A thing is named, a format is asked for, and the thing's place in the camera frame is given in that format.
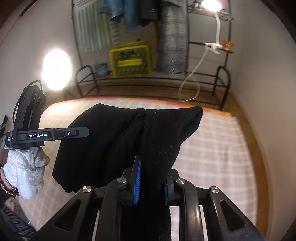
glowing light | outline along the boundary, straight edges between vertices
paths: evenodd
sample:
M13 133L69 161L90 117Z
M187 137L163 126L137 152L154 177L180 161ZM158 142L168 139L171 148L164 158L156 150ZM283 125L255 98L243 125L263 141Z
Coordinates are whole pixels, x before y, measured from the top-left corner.
M223 5L217 0L204 0L202 1L202 6L212 12L221 11L223 8Z
M55 49L46 55L42 77L49 88L61 90L69 82L72 74L71 60L62 50Z

metal clothes rack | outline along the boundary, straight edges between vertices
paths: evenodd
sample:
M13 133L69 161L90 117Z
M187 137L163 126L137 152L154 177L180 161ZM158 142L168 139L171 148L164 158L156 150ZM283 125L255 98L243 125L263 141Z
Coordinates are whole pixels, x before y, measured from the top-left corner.
M185 2L187 3L187 8L185 8L185 10L184 10L185 15L186 15L186 22L187 22L187 57L186 57L186 70L187 70L188 69L188 58L189 58L189 45L193 44L193 45L205 46L205 43L194 42L194 41L189 40L189 37L190 37L190 35L189 35L190 34L189 33L189 13L190 14L200 14L200 15L213 17L213 18L215 17L215 15L214 15L213 12L204 9L201 6L200 2L194 1L192 3L192 5L188 5L188 0L185 0ZM186 71L186 72L183 72L183 73L178 73L178 74L153 73L151 75L129 76L129 77L113 77L112 74L109 74L106 77L97 77L96 73L93 71L93 69L92 69L92 67L90 65L83 66L83 64L82 64L82 58L81 58L81 54L80 54L80 51L79 51L77 33L76 33L76 29L75 29L75 21L74 21L74 16L73 16L74 5L75 5L75 3L73 3L73 0L72 0L72 22L73 22L73 29L74 29L74 37L75 37L75 43L76 43L77 53L78 53L78 57L79 57L79 62L80 62L80 65L81 65L81 68L75 74L75 82L76 82L76 86L77 86L77 89L79 91L79 94L80 94L80 96L82 98L84 98L86 96L99 95L100 88L99 88L99 85L98 85L97 82L100 81L100 80L158 79L158 80L174 80L174 81L177 80L177 81L180 81L180 83L181 83L186 78L187 74L190 73L189 71ZM220 20L229 22L228 41L231 41L231 21L234 18L231 15L231 3L230 3L230 0L228 0L228 10L223 9L223 10L217 12L217 14L218 14ZM228 93L229 93L230 86L231 86L231 74L230 74L230 71L227 68L227 63L228 63L229 54L232 53L232 52L227 51L227 50L223 50L223 49L221 51L226 52L224 65L219 65L218 66L215 75L214 74L200 73L200 72L195 72L194 73L195 75L201 75L201 76L207 76L207 77L212 77L213 78L212 83L199 81L199 83L201 83L201 84L212 86L211 91L202 90L202 89L200 91L210 93L212 95L212 97L213 97L213 101L203 101L203 100L198 100L197 98L194 99L194 101L199 102L199 103L218 106L219 110L223 109L226 98L227 98ZM84 78L79 80L78 79L78 74L82 70L84 70L86 68L88 68L90 70L90 74L86 75ZM221 70L223 70L226 73L227 81L224 81L219 76ZM80 85L82 83L86 83L86 82L94 82L95 86L91 90L89 90L86 94L83 94ZM147 86L160 87L161 85L147 85ZM167 86L167 85L165 85L164 87L179 88L179 87L176 87L176 86ZM221 100L216 95L217 87L224 90L224 94L223 94Z

gloved hand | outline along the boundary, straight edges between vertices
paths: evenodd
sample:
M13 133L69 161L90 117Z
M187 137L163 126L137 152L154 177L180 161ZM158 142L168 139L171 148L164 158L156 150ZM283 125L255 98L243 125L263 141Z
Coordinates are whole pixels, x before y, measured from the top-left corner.
M38 190L43 189L44 166L48 164L49 158L41 148L41 154L38 154L38 150L38 148L31 148L27 151L10 150L7 163L3 166L7 182L17 187L24 199L33 198Z

blue denim garment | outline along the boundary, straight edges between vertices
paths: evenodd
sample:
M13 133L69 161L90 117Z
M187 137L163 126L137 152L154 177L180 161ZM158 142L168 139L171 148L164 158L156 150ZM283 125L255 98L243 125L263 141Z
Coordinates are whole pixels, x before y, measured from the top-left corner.
M99 12L107 12L112 22L120 23L123 0L101 0L100 2Z
M124 24L128 33L135 32L140 21L139 0L124 0Z

plaid bedsheet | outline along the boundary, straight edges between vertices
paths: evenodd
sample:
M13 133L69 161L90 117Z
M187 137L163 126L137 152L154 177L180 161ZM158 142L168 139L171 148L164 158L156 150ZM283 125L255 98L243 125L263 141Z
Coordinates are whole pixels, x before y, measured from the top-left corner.
M121 108L175 109L180 103L131 98L93 98L51 105L41 116L40 128L68 127L81 113L97 103ZM60 141L43 148L50 158L44 173L44 190L31 200L20 198L22 210L39 230L72 196L53 179L52 170ZM200 127L181 146L173 166L180 177L208 189L218 186L256 224L257 186L247 143L235 117L205 109ZM171 208L172 239L178 240L178 208Z

